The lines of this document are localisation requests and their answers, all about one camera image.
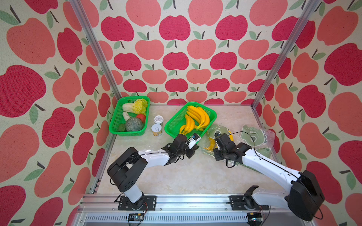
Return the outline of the yellow banana bunch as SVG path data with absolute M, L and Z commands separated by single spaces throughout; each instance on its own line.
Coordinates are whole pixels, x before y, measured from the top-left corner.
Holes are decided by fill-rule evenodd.
M 187 115 L 190 116 L 198 125 L 194 126 L 197 131 L 203 131 L 210 124 L 210 117 L 201 107 L 188 106 Z

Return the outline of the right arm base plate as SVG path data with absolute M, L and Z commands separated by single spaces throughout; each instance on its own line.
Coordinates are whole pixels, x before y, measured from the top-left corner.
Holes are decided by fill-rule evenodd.
M 233 211 L 268 211 L 268 205 L 259 205 L 250 195 L 230 195 L 228 204 Z

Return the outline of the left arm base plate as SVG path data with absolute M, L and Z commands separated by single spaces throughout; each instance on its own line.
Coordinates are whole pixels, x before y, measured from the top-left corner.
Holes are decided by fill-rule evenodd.
M 119 195 L 114 202 L 118 203 L 119 211 L 154 211 L 156 209 L 157 196 L 143 195 L 136 203 L 124 195 Z

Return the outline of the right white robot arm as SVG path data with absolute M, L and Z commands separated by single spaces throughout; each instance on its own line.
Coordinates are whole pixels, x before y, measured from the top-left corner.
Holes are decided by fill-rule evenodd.
M 276 206 L 290 210 L 304 221 L 312 221 L 325 200 L 316 176 L 305 170 L 282 166 L 260 155 L 251 146 L 233 141 L 216 139 L 214 156 L 217 161 L 234 161 L 251 167 L 282 187 L 281 191 L 269 191 L 260 186 L 252 186 L 244 193 L 238 204 L 248 210 L 259 206 Z

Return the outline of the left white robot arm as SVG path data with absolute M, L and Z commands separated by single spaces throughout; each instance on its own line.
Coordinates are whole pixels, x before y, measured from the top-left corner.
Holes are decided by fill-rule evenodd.
M 190 138 L 179 134 L 172 143 L 155 152 L 139 152 L 130 147 L 108 167 L 110 182 L 138 209 L 145 199 L 144 193 L 136 185 L 142 172 L 147 168 L 177 163 L 184 157 L 190 159 L 199 148 L 197 143 L 200 140 L 197 133 Z

